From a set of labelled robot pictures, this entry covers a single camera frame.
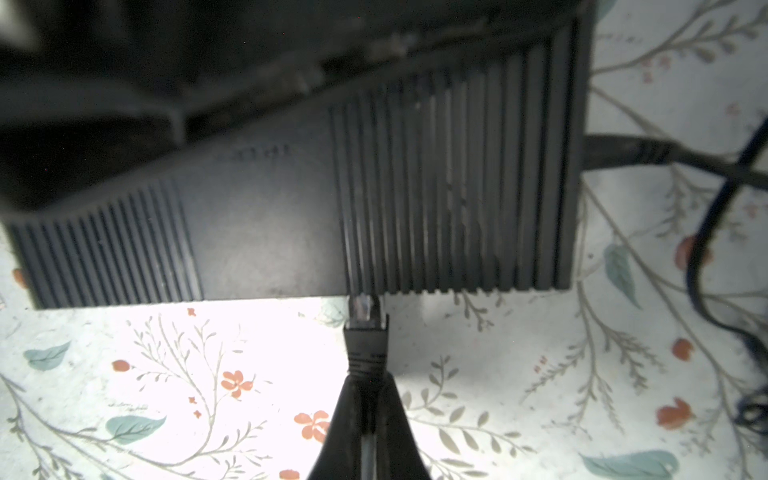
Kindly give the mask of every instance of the black plastic device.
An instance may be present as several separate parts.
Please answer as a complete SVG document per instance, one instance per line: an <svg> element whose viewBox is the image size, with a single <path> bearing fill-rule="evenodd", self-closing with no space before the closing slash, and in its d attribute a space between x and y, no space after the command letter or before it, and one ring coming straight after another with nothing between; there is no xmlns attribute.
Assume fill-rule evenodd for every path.
<svg viewBox="0 0 768 480"><path fill-rule="evenodd" d="M0 64L2 220L36 304L568 288L594 2L394 3L304 37L274 7L293 43L195 71L208 96L141 90L189 55L87 91ZM338 27L354 12L375 25Z"/></svg>

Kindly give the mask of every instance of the power cord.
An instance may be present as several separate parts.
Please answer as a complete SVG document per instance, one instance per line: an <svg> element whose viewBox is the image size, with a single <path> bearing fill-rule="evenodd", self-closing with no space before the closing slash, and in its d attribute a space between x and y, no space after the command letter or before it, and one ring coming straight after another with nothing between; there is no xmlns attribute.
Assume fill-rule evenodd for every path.
<svg viewBox="0 0 768 480"><path fill-rule="evenodd" d="M766 144L768 144L768 118L757 129L735 164L727 164L712 155L690 151L673 141L619 135L589 135L585 148L584 169L663 165L677 162L726 178L725 184L712 201L699 227L690 252L686 272L688 296L694 309L707 322L739 336L760 370L768 376L768 348L765 344L754 334L716 319L704 303L700 289L704 255L717 224L727 211L736 192L742 184L768 190L768 175L750 169ZM768 435L768 385L741 399L733 422L758 435Z"/></svg>

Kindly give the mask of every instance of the flower print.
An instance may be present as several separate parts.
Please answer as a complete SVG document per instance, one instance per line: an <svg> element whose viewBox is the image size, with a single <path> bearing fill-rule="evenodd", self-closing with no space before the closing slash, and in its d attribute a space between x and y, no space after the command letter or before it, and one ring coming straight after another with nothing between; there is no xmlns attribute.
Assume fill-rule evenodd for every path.
<svg viewBox="0 0 768 480"><path fill-rule="evenodd" d="M222 380L221 386L227 390L231 390L232 396L236 399L239 399L240 395L242 395L241 390L247 392L253 388L253 382L243 381L243 373L240 370L236 370L235 373L224 372L223 375L229 382L227 380Z"/></svg>
<svg viewBox="0 0 768 480"><path fill-rule="evenodd" d="M677 430L694 417L687 402L677 397L674 402L674 407L663 406L656 411L656 423L667 430Z"/></svg>
<svg viewBox="0 0 768 480"><path fill-rule="evenodd" d="M112 369L115 372L127 372L131 369L131 364L125 360L115 360L112 362Z"/></svg>
<svg viewBox="0 0 768 480"><path fill-rule="evenodd" d="M694 345L688 339L677 339L674 345L672 345L672 355L684 362L690 360L690 353L693 350Z"/></svg>
<svg viewBox="0 0 768 480"><path fill-rule="evenodd" d="M677 249L674 253L674 264L682 271L685 271L688 268L688 260L690 259L691 250L694 249L694 242L696 242L696 236L691 235L683 238L680 241L680 244L677 245ZM712 252L707 248L707 251L704 252L702 265L708 265L712 263L712 260L714 260Z"/></svg>
<svg viewBox="0 0 768 480"><path fill-rule="evenodd" d="M315 412L315 415L309 416L306 413L300 413L299 415L296 415L293 417L293 421L300 424L300 425L306 425L301 430L301 436L305 439L309 440L312 437L314 437L315 440L317 440L320 443L323 443L326 441L326 435L328 435L328 428L330 427L330 423L328 422L321 422L320 420L324 420L328 418L328 414L325 413L323 410L318 410Z"/></svg>
<svg viewBox="0 0 768 480"><path fill-rule="evenodd" d="M27 282L24 280L24 272L22 272L22 269L20 268L14 268L13 271L13 280L24 290L28 289Z"/></svg>

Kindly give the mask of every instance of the ventilation grille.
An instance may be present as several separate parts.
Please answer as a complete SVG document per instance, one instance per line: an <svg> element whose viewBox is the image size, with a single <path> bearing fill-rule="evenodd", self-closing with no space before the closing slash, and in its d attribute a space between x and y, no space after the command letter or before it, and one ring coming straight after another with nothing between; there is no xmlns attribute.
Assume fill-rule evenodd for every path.
<svg viewBox="0 0 768 480"><path fill-rule="evenodd" d="M569 286L590 32L331 108L351 293Z"/></svg>
<svg viewBox="0 0 768 480"><path fill-rule="evenodd" d="M153 182L76 217L9 230L42 308L203 298L169 183Z"/></svg>

